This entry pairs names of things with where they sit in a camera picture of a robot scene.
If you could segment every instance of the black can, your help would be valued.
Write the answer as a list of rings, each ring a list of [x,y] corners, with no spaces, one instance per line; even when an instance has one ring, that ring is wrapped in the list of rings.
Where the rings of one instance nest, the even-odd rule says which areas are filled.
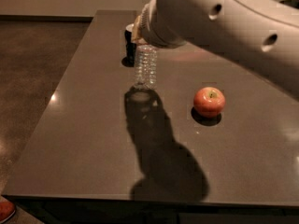
[[[133,30],[133,24],[129,24],[125,28],[124,37],[125,37],[125,46],[126,46],[126,57],[124,58],[127,65],[134,65],[135,61],[135,51],[136,51],[136,44],[132,43],[132,30]]]

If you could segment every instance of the bottle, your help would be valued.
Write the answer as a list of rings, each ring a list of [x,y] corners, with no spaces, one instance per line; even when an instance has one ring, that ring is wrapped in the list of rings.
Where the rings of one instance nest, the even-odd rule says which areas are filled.
[[[158,49],[150,44],[138,45],[135,54],[135,87],[156,89]]]

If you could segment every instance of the screw hole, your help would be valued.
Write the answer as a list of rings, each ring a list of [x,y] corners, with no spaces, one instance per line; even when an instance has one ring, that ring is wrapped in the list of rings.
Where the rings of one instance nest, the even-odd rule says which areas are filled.
[[[216,6],[214,6],[211,11],[209,12],[208,17],[211,20],[216,20],[218,18],[218,15],[220,14],[222,10],[222,5],[221,4],[217,4]]]
[[[276,34],[270,35],[263,42],[263,44],[262,44],[262,51],[263,52],[267,52],[270,49],[272,49],[274,47],[275,43],[277,42],[277,40],[278,40],[278,35],[276,35]]]

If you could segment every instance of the brown floor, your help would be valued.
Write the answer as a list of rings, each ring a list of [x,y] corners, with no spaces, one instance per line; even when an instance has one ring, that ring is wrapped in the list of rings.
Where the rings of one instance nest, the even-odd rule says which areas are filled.
[[[88,26],[0,21],[0,193]],[[42,222],[18,208],[11,223]]]

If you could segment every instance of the baseboard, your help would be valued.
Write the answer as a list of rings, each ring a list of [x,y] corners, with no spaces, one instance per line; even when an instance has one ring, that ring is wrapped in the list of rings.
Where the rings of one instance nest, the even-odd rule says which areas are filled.
[[[0,21],[91,22],[93,17],[0,15]]]

